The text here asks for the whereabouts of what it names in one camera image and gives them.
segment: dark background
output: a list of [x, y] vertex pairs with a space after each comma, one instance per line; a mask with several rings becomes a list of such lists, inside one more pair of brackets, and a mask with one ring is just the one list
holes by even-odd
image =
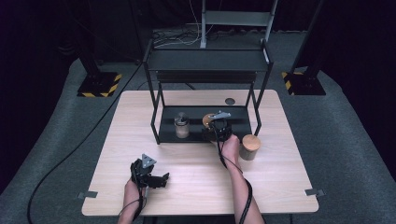
[[[189, 1], [131, 1], [98, 4], [89, 0], [5, 0], [0, 3], [1, 191], [46, 127], [62, 93], [68, 67], [78, 57], [71, 41], [70, 24], [79, 27], [80, 38], [86, 41], [95, 60], [136, 62], [142, 58], [145, 37], [141, 34], [148, 24], [162, 28], [194, 22]], [[64, 2], [71, 8], [72, 22], [60, 13]], [[208, 2], [207, 8], [219, 8], [219, 1]], [[201, 0], [191, 0], [191, 4], [200, 20]], [[263, 11], [271, 5], [269, 1], [249, 0], [241, 6], [240, 1], [224, 0], [221, 8]], [[279, 1], [273, 30], [307, 30], [317, 5], [315, 0]], [[387, 2], [370, 5], [333, 1], [324, 8], [324, 16], [309, 36], [299, 65], [312, 63], [323, 36], [332, 34], [337, 38], [322, 70], [343, 88], [387, 166], [394, 169], [391, 146], [395, 143], [392, 125], [396, 122], [392, 116], [395, 111], [390, 108], [394, 107], [395, 94], [389, 91], [391, 81], [395, 83], [394, 76], [391, 77], [396, 57], [391, 24], [395, 21], [391, 13], [395, 7]], [[136, 18], [142, 15], [144, 20]]]

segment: black stand base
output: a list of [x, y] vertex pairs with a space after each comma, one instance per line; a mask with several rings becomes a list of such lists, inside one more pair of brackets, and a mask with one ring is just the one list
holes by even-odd
[[[233, 134], [242, 139], [245, 135], [251, 134], [248, 109], [244, 106], [166, 106], [163, 109], [163, 116], [160, 127], [161, 143], [203, 143], [202, 129], [205, 127], [202, 118], [210, 113], [217, 113], [219, 110], [231, 113], [227, 118], [231, 123]], [[190, 136], [178, 138], [176, 136], [175, 116], [179, 112], [184, 112], [190, 119]]]
[[282, 73], [289, 95], [326, 95], [316, 77], [303, 73]]
[[97, 76], [86, 76], [78, 89], [78, 96], [84, 97], [108, 97], [112, 96], [121, 75], [111, 72], [101, 72]]

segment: wooden table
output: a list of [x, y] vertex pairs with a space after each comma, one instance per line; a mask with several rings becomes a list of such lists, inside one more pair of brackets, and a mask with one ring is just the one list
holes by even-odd
[[[248, 91], [165, 91], [168, 105], [225, 105], [234, 98], [244, 105]], [[240, 160], [245, 178], [263, 214], [313, 213], [318, 210], [299, 150], [282, 104], [275, 91], [265, 91], [260, 106], [262, 146], [253, 161]], [[151, 189], [142, 216], [233, 214], [230, 177], [210, 143], [156, 144], [149, 126], [153, 106], [149, 91], [125, 91], [109, 128], [89, 191], [85, 216], [116, 216], [122, 208], [123, 188], [130, 177], [130, 165], [143, 153], [157, 161], [153, 175], [170, 173], [166, 188]], [[252, 106], [251, 128], [256, 129]], [[156, 118], [157, 129], [161, 109]]]

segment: gray carpet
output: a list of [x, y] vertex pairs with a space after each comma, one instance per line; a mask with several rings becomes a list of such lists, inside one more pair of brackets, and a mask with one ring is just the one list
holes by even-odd
[[[234, 35], [208, 41], [218, 46], [248, 47], [262, 33]], [[324, 189], [314, 214], [294, 214], [293, 223], [395, 223], [396, 184], [374, 144], [363, 129], [340, 87], [319, 73], [325, 96], [289, 96], [281, 72], [289, 71], [304, 34], [275, 33], [269, 45], [275, 66], [267, 89], [276, 90], [301, 152], [312, 186]], [[197, 43], [188, 48], [197, 48]], [[121, 90], [147, 90], [142, 67], [132, 63], [106, 63], [102, 71], [122, 74], [115, 95], [108, 98], [77, 97], [85, 77], [80, 61], [70, 67], [64, 91], [45, 131], [21, 169], [0, 196], [0, 223], [26, 223], [29, 198], [40, 179], [73, 152], [43, 182], [35, 194], [34, 223], [116, 223], [116, 217], [84, 217], [79, 192], [88, 189]], [[235, 85], [193, 85], [196, 89], [241, 88]], [[165, 89], [189, 89], [164, 85]], [[86, 136], [99, 122], [97, 127]], [[265, 215], [268, 223], [290, 223], [290, 216]], [[158, 223], [209, 223], [214, 217], [163, 217]]]

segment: wooden lid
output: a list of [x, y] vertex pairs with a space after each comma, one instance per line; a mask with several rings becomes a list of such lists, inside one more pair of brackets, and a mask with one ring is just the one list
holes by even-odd
[[247, 134], [242, 139], [242, 144], [244, 145], [245, 149], [249, 151], [254, 151], [260, 148], [262, 142], [256, 135]]
[[202, 123], [204, 124], [204, 126], [205, 126], [206, 128], [209, 128], [209, 123], [210, 123], [210, 121], [213, 120], [213, 119], [210, 119], [210, 118], [209, 118], [209, 116], [212, 116], [212, 115], [215, 115], [215, 114], [207, 114], [207, 115], [205, 115], [205, 116], [202, 118]]

